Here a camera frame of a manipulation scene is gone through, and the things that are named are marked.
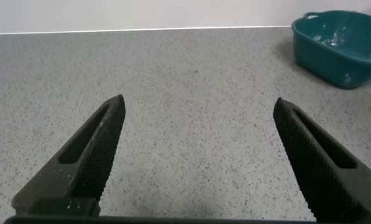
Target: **bowl rim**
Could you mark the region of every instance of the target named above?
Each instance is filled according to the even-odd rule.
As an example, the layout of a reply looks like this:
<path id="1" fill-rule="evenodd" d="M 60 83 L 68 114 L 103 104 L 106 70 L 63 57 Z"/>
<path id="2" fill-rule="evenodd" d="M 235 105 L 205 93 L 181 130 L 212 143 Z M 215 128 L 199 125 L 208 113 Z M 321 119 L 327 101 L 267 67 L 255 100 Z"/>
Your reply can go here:
<path id="1" fill-rule="evenodd" d="M 304 37 L 305 39 L 307 39 L 308 41 L 314 43 L 314 44 L 317 44 L 317 45 L 320 45 L 322 47 L 324 47 L 326 50 L 329 50 L 335 54 L 338 54 L 338 55 L 341 55 L 341 56 L 344 56 L 345 58 L 348 58 L 350 60 L 353 60 L 353 61 L 356 61 L 356 62 L 362 62 L 362 63 L 366 63 L 366 64 L 369 64 L 371 65 L 371 60 L 367 60 L 367 59 L 364 59 L 364 58 L 358 58 L 358 57 L 354 57 L 354 56 L 351 56 L 349 54 L 345 54 L 343 52 L 340 52 L 330 46 L 327 46 L 326 44 L 322 44 L 318 41 L 315 41 L 313 40 L 310 36 L 304 34 L 303 32 L 301 32 L 300 30 L 298 30 L 296 28 L 296 23 L 299 22 L 299 21 L 303 21 L 303 20 L 306 20 L 308 19 L 306 16 L 308 15 L 311 15 L 311 14 L 316 14 L 316 15 L 325 15 L 325 14 L 329 14 L 329 13 L 337 13 L 337 12 L 341 12 L 341 13 L 348 13 L 348 14 L 359 14 L 361 16 L 365 16 L 365 17 L 370 17 L 370 15 L 366 15 L 364 13 L 360 13 L 360 12 L 356 12 L 356 11 L 346 11 L 346 10 L 330 10 L 330 11 L 324 11 L 324 12 L 307 12 L 303 17 L 299 18 L 299 19 L 296 19 L 292 24 L 291 24 L 291 29 L 293 30 L 294 33 L 297 33 L 298 35 L 301 35 L 302 37 Z"/>

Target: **teal plastic basin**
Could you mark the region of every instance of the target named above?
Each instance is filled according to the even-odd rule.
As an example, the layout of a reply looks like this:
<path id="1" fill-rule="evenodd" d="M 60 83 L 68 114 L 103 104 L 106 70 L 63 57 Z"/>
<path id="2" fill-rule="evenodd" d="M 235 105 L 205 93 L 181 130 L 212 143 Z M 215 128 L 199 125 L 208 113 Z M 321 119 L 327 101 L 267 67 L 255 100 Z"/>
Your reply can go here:
<path id="1" fill-rule="evenodd" d="M 309 12 L 292 25 L 296 61 L 342 88 L 371 81 L 371 16 Z"/>

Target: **kitchen counter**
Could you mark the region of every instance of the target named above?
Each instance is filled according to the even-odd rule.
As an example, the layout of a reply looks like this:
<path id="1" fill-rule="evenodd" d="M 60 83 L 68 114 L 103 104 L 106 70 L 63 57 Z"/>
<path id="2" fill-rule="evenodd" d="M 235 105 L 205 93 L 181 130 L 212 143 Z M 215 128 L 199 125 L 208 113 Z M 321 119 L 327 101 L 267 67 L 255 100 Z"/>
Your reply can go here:
<path id="1" fill-rule="evenodd" d="M 371 168 L 371 84 L 294 62 L 290 28 L 0 35 L 0 223 L 106 99 L 126 118 L 101 215 L 314 220 L 272 118 L 293 102 Z"/>

